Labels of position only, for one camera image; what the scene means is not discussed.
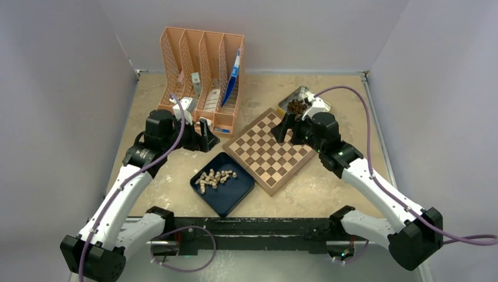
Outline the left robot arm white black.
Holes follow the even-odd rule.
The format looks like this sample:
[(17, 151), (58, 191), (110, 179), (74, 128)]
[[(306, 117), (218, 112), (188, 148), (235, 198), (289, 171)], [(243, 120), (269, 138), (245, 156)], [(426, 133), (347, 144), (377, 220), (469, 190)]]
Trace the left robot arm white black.
[(152, 182), (167, 156), (178, 148), (209, 152), (219, 143), (207, 122), (201, 132), (187, 122), (187, 112), (175, 117), (168, 110), (154, 110), (146, 119), (145, 130), (135, 138), (123, 159), (118, 177), (97, 212), (77, 236), (65, 236), (60, 250), (69, 270), (93, 281), (117, 281), (126, 261), (147, 241), (168, 240), (195, 226), (176, 227), (173, 212), (152, 207), (132, 227), (122, 230), (132, 207)]

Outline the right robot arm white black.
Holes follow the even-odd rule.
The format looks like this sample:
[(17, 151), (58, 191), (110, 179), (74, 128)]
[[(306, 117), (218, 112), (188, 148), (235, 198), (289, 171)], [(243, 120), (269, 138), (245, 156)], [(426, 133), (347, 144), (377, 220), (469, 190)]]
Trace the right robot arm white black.
[(442, 214), (425, 209), (405, 197), (383, 177), (370, 170), (368, 159), (342, 140), (335, 116), (328, 112), (302, 118), (294, 113), (270, 130), (278, 143), (286, 137), (293, 145), (305, 145), (318, 153), (322, 165), (360, 191), (384, 218), (367, 216), (343, 207), (331, 216), (329, 230), (337, 239), (357, 235), (389, 251), (404, 269), (414, 270), (443, 245), (441, 234), (427, 226), (443, 226)]

